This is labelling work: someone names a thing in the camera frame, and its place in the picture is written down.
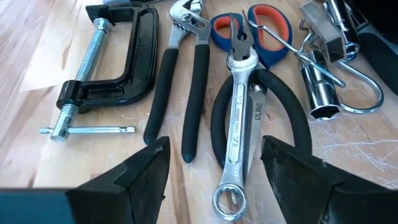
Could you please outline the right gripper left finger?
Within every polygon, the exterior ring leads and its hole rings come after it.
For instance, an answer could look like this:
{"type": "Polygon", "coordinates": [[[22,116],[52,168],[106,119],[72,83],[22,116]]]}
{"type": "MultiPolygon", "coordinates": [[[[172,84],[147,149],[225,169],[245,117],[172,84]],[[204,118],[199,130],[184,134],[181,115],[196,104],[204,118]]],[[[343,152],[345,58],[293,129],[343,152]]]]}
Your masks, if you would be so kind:
{"type": "Polygon", "coordinates": [[[170,169],[164,136],[67,192],[75,224],[156,224],[170,169]]]}

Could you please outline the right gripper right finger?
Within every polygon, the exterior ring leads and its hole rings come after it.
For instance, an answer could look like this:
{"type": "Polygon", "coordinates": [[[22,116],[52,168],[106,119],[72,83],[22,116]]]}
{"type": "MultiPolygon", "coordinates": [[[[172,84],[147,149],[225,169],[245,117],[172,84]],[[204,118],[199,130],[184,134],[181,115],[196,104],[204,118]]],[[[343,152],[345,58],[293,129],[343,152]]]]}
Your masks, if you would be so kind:
{"type": "Polygon", "coordinates": [[[287,224],[398,224],[391,190],[263,137],[261,159],[287,224]]]}

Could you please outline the curved silver peg hook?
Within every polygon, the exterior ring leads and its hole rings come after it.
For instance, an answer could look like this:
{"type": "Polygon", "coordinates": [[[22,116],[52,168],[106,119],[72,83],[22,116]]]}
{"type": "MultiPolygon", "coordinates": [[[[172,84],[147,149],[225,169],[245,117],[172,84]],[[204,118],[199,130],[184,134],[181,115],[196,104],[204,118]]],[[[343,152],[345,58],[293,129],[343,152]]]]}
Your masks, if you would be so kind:
{"type": "Polygon", "coordinates": [[[363,72],[360,72],[359,70],[355,69],[348,63],[346,63],[344,60],[340,60],[339,65],[344,68],[345,70],[349,71],[352,75],[357,76],[358,78],[362,79],[362,81],[366,82],[369,86],[371,86],[376,93],[377,96],[377,101],[376,103],[369,107],[369,108],[355,108],[349,105],[346,105],[342,101],[340,102],[340,106],[347,112],[350,113],[356,113],[356,114],[367,114],[367,113],[373,113],[377,109],[379,109],[383,102],[384,102],[384,92],[382,88],[379,86],[378,83],[376,83],[372,78],[369,76],[365,75],[363,72]]]}

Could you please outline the black C-clamp silver screw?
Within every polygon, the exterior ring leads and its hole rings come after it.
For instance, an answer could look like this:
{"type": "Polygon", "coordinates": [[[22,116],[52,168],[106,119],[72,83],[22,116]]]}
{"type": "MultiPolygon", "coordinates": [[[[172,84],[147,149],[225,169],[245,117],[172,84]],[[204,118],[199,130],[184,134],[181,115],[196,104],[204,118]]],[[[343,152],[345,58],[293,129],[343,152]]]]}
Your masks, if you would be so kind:
{"type": "Polygon", "coordinates": [[[86,6],[95,33],[74,79],[65,81],[56,106],[60,109],[54,127],[40,128],[40,134],[64,142],[70,134],[133,133],[134,126],[74,126],[79,113],[95,108],[124,106],[145,98],[155,82],[159,15],[144,2],[86,6]],[[116,24],[132,24],[123,73],[114,79],[92,80],[107,34],[116,24]]]}

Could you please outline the straight silver peg hook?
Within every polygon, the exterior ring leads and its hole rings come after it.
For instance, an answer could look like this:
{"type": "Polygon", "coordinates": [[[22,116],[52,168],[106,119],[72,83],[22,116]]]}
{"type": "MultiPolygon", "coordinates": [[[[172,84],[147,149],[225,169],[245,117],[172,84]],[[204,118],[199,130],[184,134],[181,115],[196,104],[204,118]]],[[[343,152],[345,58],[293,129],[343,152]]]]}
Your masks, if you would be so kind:
{"type": "Polygon", "coordinates": [[[277,35],[273,30],[271,30],[270,28],[268,28],[265,25],[257,25],[256,23],[254,23],[253,21],[249,21],[249,24],[252,27],[255,27],[256,29],[263,29],[265,30],[268,34],[270,34],[271,36],[273,36],[273,38],[275,38],[277,41],[279,41],[282,45],[284,45],[285,47],[287,47],[291,52],[294,53],[295,56],[297,56],[299,59],[302,59],[304,61],[306,61],[307,63],[309,63],[311,66],[315,67],[317,70],[319,70],[321,73],[323,73],[324,75],[328,76],[329,78],[331,78],[338,86],[340,87],[345,87],[346,84],[343,80],[339,79],[338,77],[336,77],[334,74],[330,73],[327,69],[323,68],[321,65],[317,64],[316,62],[314,62],[313,60],[311,60],[310,58],[308,58],[305,54],[301,53],[299,50],[297,50],[296,48],[294,48],[293,46],[291,46],[290,44],[288,44],[283,38],[281,38],[279,35],[277,35]]]}

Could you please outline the chrome deep socket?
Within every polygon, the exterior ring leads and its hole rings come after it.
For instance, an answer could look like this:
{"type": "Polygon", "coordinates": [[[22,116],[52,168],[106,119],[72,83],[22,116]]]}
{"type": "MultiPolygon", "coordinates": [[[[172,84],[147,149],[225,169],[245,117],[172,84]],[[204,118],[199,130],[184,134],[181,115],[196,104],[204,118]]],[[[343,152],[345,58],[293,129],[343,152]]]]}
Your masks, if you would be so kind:
{"type": "Polygon", "coordinates": [[[307,92],[309,116],[317,121],[335,118],[341,106],[331,78],[302,59],[300,66],[307,92]]]}

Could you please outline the blue orange scissors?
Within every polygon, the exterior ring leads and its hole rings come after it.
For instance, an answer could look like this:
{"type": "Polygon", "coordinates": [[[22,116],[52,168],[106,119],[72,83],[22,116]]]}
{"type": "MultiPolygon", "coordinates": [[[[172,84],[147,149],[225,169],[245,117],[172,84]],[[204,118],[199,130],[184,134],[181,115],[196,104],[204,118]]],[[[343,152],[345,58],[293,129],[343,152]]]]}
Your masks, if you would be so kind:
{"type": "MultiPolygon", "coordinates": [[[[277,27],[280,36],[287,42],[292,42],[293,32],[287,17],[276,7],[268,4],[256,4],[248,9],[248,19],[260,23],[260,17],[268,17],[277,27]]],[[[220,33],[220,29],[230,25],[229,14],[220,14],[211,19],[211,38],[217,47],[229,51],[231,48],[231,41],[229,35],[220,33]]],[[[254,48],[259,55],[259,66],[268,69],[269,67],[279,63],[283,60],[288,52],[288,49],[282,45],[279,47],[268,47],[264,40],[263,32],[259,30],[251,30],[254,39],[254,48]]],[[[233,78],[228,77],[221,86],[211,112],[211,143],[213,153],[216,157],[218,165],[223,168],[226,157],[226,143],[227,134],[225,131],[225,120],[229,117],[227,112],[228,105],[232,96],[233,78]]],[[[261,140],[260,130],[262,126],[262,115],[265,112],[267,87],[259,81],[252,81],[249,89],[249,98],[251,99],[251,106],[249,106],[248,117],[252,120],[249,122],[251,127],[249,132],[251,138],[249,140],[249,152],[246,173],[247,177],[251,168],[251,163],[254,153],[259,148],[261,140]]]]}

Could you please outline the silver combination wrench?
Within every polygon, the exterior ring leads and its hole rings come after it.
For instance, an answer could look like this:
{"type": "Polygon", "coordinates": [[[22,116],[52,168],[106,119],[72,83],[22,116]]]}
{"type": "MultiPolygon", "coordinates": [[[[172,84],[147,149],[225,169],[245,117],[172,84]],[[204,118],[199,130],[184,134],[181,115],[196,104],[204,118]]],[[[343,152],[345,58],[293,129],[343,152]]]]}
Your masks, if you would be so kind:
{"type": "Polygon", "coordinates": [[[229,222],[239,220],[246,213],[244,181],[248,169],[249,151],[246,136],[249,78],[259,62],[258,55],[252,47],[248,48],[247,58],[244,60],[236,60],[235,55],[234,52],[230,53],[226,59],[226,64],[233,75],[233,94],[224,169],[212,198],[215,213],[229,222]],[[236,212],[226,213],[219,206],[221,195],[228,190],[238,199],[239,208],[236,212]]]}

